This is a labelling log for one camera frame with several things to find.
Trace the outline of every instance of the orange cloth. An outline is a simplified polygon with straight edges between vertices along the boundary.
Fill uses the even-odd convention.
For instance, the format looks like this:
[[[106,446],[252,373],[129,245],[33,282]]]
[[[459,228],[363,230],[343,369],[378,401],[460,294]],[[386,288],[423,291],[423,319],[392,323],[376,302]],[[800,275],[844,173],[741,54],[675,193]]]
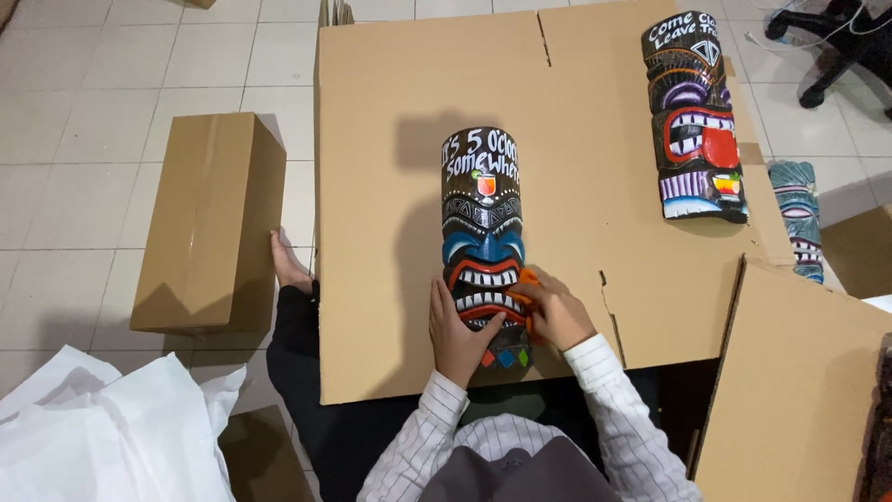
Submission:
[[[534,286],[540,285],[539,279],[536,278],[536,272],[533,272],[533,269],[521,269],[520,277],[517,282],[520,284],[532,284]],[[533,331],[533,312],[539,312],[539,306],[536,305],[536,302],[533,301],[532,298],[525,297],[514,291],[508,291],[506,295],[524,308],[524,312],[526,312],[526,332],[530,336],[530,341],[539,347],[544,346],[545,340]]]

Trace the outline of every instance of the white tiled floor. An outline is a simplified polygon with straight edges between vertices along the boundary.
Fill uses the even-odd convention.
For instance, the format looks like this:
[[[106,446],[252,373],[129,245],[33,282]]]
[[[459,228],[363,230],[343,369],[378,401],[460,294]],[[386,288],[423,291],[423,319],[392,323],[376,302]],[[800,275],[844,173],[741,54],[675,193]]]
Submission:
[[[394,21],[600,1],[350,3],[357,21]],[[892,203],[887,90],[877,97],[848,74],[804,110],[797,92],[817,74],[814,54],[747,40],[769,45],[760,32],[770,11],[749,0],[678,4],[719,20],[744,83],[735,104],[753,116],[766,158],[814,164],[823,224]],[[21,0],[0,36],[0,395],[68,343],[125,372],[174,350],[199,381],[248,363],[255,382],[237,409],[280,404],[268,337],[135,334],[128,316],[175,115],[262,114],[288,152],[285,237],[312,268],[317,18],[318,0],[218,0],[207,12],[182,0]]]

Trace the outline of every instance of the bare foot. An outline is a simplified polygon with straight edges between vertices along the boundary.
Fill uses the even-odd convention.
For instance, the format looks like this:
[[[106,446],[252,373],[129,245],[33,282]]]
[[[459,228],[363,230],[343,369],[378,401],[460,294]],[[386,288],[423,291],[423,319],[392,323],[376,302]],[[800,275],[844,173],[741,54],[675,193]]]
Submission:
[[[279,279],[279,286],[295,286],[297,289],[306,294],[313,292],[313,279],[310,275],[299,267],[295,262],[291,261],[288,250],[282,245],[279,239],[278,230],[272,230],[270,240],[273,247],[273,265],[276,267],[276,277]]]

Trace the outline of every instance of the striped shirt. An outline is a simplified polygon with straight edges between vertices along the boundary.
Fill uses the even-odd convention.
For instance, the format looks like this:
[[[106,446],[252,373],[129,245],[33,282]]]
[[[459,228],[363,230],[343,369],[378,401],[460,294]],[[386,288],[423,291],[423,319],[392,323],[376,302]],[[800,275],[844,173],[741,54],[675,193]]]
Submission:
[[[665,434],[648,418],[647,405],[604,337],[585,340],[567,350],[564,358],[573,368],[598,426],[601,455],[616,493],[635,502],[702,500],[697,486],[685,479],[684,464],[669,451]],[[458,446],[469,447],[492,461],[512,448],[535,455],[555,436],[565,435],[555,427],[512,414],[482,418],[456,431],[467,404],[467,393],[434,371],[418,410],[378,458],[358,500],[417,500]]]

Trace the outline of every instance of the purple painted eye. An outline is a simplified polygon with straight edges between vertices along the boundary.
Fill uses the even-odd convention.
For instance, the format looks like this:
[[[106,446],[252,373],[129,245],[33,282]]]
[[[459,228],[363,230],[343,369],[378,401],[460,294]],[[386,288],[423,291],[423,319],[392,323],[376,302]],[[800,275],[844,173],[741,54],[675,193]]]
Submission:
[[[702,105],[706,102],[706,89],[697,82],[674,85],[663,96],[663,108],[680,105]]]
[[[728,88],[722,88],[722,91],[719,92],[719,97],[725,103],[725,106],[731,106],[731,92]]]

